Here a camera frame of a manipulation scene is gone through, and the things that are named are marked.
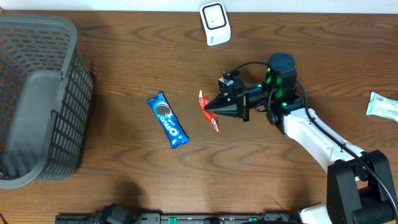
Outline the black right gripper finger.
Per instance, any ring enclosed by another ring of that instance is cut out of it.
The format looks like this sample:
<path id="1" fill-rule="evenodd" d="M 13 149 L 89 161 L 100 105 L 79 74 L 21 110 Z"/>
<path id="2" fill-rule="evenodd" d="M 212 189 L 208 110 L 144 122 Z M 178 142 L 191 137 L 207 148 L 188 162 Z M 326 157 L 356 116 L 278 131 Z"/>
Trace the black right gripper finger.
<path id="1" fill-rule="evenodd" d="M 207 111 L 236 111 L 237 109 L 236 88 L 233 86 L 226 87 L 205 106 Z"/>
<path id="2" fill-rule="evenodd" d="M 218 115 L 223 115 L 223 116 L 229 116 L 229 117 L 234 117 L 234 118 L 239 117 L 237 105 L 209 106 L 208 111 L 211 111 Z"/>

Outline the red coffee stick sachet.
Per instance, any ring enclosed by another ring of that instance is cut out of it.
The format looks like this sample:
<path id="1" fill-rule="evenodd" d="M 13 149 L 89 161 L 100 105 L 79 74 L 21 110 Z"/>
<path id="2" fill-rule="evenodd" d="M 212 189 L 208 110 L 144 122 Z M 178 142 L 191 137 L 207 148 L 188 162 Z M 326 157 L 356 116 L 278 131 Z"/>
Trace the red coffee stick sachet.
<path id="1" fill-rule="evenodd" d="M 215 132 L 221 136 L 221 130 L 219 126 L 219 121 L 216 113 L 214 111 L 206 111 L 205 106 L 209 103 L 208 97 L 205 95 L 203 90 L 199 92 L 199 105 L 201 112 L 203 113 L 205 119 L 210 123 L 211 127 L 215 130 Z"/>

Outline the blue Oreo cookie pack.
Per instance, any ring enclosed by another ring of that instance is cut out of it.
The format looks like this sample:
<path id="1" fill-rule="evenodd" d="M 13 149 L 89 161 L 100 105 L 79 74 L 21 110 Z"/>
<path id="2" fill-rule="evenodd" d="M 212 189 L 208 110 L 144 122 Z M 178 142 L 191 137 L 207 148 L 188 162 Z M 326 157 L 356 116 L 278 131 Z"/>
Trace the blue Oreo cookie pack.
<path id="1" fill-rule="evenodd" d="M 172 149 L 189 142 L 190 138 L 179 123 L 179 120 L 167 101 L 164 92 L 158 92 L 155 97 L 149 98 L 146 102 L 150 106 L 160 125 L 163 127 Z"/>

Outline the white green wipes pack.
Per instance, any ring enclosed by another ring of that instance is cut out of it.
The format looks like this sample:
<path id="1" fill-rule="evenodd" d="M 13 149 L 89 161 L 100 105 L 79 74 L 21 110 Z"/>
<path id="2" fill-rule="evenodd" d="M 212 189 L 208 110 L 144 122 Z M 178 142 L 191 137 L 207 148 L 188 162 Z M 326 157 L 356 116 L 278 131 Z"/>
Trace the white green wipes pack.
<path id="1" fill-rule="evenodd" d="M 371 92 L 366 115 L 374 115 L 397 122 L 397 100 Z"/>

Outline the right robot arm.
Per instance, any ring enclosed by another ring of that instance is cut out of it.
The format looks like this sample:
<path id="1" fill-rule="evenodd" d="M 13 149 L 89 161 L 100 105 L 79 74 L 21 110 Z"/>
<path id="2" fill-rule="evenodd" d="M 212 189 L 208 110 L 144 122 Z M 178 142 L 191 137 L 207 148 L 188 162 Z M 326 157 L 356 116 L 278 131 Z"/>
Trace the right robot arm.
<path id="1" fill-rule="evenodd" d="M 271 125 L 298 142 L 327 174 L 326 202 L 303 208 L 292 223 L 387 223 L 397 221 L 397 195 L 388 158 L 342 138 L 308 105 L 297 80 L 295 60 L 276 53 L 264 64 L 264 82 L 247 87 L 238 68 L 218 80 L 220 94 L 204 106 L 217 115 L 249 121 L 265 112 Z"/>

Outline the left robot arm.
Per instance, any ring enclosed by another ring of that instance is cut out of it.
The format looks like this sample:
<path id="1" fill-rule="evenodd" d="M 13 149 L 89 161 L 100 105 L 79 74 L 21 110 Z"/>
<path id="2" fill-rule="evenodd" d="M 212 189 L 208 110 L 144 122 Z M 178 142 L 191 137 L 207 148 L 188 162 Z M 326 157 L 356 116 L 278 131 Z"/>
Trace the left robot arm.
<path id="1" fill-rule="evenodd" d="M 115 203 L 104 207 L 98 218 L 98 223 L 104 224 L 135 224 L 136 221 L 137 216 L 135 213 Z"/>

